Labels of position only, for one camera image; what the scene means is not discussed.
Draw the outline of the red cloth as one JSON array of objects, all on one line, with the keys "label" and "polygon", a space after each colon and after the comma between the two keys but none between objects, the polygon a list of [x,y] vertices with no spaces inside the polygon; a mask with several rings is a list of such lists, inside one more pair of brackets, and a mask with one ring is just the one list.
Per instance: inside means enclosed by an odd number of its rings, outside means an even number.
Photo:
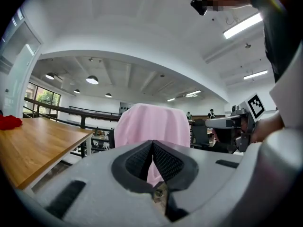
[{"label": "red cloth", "polygon": [[0,115],[0,130],[12,130],[22,125],[22,121],[13,115],[3,116]]}]

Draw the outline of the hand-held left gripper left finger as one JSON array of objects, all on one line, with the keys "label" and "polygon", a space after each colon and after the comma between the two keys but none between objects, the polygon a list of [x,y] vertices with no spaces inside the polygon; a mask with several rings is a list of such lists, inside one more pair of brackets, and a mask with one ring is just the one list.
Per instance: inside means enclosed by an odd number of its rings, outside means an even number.
[{"label": "hand-held left gripper left finger", "polygon": [[153,142],[148,140],[119,155],[112,163],[111,172],[115,180],[126,190],[135,193],[152,193],[147,176],[153,156]]}]

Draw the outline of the grey pegboard panel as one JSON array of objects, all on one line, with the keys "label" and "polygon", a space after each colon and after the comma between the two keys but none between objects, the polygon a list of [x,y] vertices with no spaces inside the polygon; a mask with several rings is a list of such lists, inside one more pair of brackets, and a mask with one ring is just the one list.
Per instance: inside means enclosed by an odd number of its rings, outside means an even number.
[{"label": "grey pegboard panel", "polygon": [[132,104],[132,103],[120,102],[119,114],[122,115],[124,112],[126,112],[127,110],[129,110],[134,105],[135,104]]}]

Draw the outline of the person's black shirt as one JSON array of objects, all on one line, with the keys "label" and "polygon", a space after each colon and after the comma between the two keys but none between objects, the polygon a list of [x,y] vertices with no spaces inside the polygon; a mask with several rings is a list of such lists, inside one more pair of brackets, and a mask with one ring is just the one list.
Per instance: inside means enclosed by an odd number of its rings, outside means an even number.
[{"label": "person's black shirt", "polygon": [[303,0],[250,0],[263,18],[266,57],[272,65],[275,82],[288,68],[303,40],[299,19]]}]

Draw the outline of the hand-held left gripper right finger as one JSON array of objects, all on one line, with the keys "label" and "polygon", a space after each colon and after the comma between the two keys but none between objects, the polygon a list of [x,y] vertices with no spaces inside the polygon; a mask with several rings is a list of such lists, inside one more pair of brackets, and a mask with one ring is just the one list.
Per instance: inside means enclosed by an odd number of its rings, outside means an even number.
[{"label": "hand-held left gripper right finger", "polygon": [[198,175],[198,164],[188,152],[184,146],[153,141],[153,161],[167,186],[165,216],[172,222],[188,215],[177,205],[173,193],[188,189]]}]

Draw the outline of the black office chair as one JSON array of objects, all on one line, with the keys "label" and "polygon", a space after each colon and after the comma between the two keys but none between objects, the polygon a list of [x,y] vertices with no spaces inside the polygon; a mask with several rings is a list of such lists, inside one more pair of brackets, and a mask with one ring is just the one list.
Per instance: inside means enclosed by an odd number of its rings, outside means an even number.
[{"label": "black office chair", "polygon": [[204,120],[197,119],[194,121],[192,124],[192,134],[196,140],[195,143],[191,144],[192,148],[204,149],[210,146],[207,127]]}]

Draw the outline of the pink clothes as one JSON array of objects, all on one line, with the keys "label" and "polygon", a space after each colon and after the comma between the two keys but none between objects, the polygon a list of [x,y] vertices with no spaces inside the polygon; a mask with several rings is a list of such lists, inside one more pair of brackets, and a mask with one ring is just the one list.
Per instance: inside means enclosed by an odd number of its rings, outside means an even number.
[{"label": "pink clothes", "polygon": [[[131,146],[123,153],[148,140],[165,141],[190,148],[190,127],[182,110],[136,104],[122,114],[114,129],[114,140],[115,148]],[[152,161],[147,183],[154,187],[160,181],[164,180]]]}]

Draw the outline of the person's right forearm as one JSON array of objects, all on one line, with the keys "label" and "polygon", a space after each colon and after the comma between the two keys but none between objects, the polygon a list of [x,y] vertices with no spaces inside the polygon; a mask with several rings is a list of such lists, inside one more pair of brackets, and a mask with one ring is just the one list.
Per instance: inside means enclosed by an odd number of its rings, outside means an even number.
[{"label": "person's right forearm", "polygon": [[257,121],[254,131],[251,135],[250,142],[262,142],[271,133],[278,131],[284,127],[284,123],[280,112],[277,111],[274,115]]}]

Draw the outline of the black railing with wooden top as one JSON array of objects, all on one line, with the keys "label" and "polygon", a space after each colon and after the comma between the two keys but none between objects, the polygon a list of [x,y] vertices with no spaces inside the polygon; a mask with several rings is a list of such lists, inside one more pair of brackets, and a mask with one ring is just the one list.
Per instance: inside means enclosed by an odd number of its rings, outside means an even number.
[{"label": "black railing with wooden top", "polygon": [[[108,129],[102,129],[102,128],[97,128],[93,126],[87,126],[86,125],[86,119],[91,118],[94,120],[103,120],[103,121],[109,121],[109,122],[118,122],[121,115],[116,114],[116,113],[107,113],[107,112],[102,112],[102,111],[95,111],[94,113],[90,113],[87,111],[83,111],[83,108],[77,108],[75,107],[74,109],[71,108],[65,108],[61,106],[55,106],[55,105],[49,105],[46,103],[42,103],[40,101],[36,101],[34,99],[30,99],[25,97],[24,98],[25,102],[31,103],[33,105],[33,108],[29,108],[27,106],[23,106],[23,108],[29,110],[31,112],[31,116],[28,113],[23,113],[27,118],[39,118],[39,117],[44,117],[50,120],[54,120],[56,122],[60,123],[65,123],[68,125],[76,126],[81,129],[91,129],[91,130],[102,130],[102,131],[110,131]],[[67,120],[61,120],[58,119],[58,117],[53,117],[53,114],[45,114],[40,112],[40,107],[54,110],[56,112],[60,113],[66,113],[68,115],[74,115],[74,116],[79,116],[80,117],[80,123],[73,123],[73,122],[68,122]]]}]

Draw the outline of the wooden table with white frame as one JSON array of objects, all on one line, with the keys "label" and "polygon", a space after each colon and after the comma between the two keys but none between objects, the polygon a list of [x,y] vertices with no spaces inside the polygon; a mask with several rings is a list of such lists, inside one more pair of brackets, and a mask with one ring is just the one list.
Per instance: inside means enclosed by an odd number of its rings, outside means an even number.
[{"label": "wooden table with white frame", "polygon": [[0,130],[0,165],[14,188],[32,188],[92,131],[46,118],[25,118],[12,130]]}]

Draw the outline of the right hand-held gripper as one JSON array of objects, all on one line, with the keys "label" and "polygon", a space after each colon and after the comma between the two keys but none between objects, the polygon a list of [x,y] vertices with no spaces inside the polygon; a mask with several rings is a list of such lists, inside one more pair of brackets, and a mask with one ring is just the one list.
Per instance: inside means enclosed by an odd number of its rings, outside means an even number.
[{"label": "right hand-held gripper", "polygon": [[264,114],[265,108],[255,93],[239,105],[233,105],[231,116],[214,118],[205,121],[207,128],[232,128],[232,134],[239,152],[245,152],[250,145],[251,136],[256,128],[257,121]]}]

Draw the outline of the window with green view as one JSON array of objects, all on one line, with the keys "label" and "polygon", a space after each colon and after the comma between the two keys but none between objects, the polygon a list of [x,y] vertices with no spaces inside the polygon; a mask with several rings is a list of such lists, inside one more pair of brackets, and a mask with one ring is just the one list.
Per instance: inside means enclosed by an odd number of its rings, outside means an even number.
[{"label": "window with green view", "polygon": [[[61,95],[53,91],[28,83],[25,98],[36,100],[48,105],[59,106]],[[37,110],[37,105],[24,101],[23,113],[30,114]]]}]

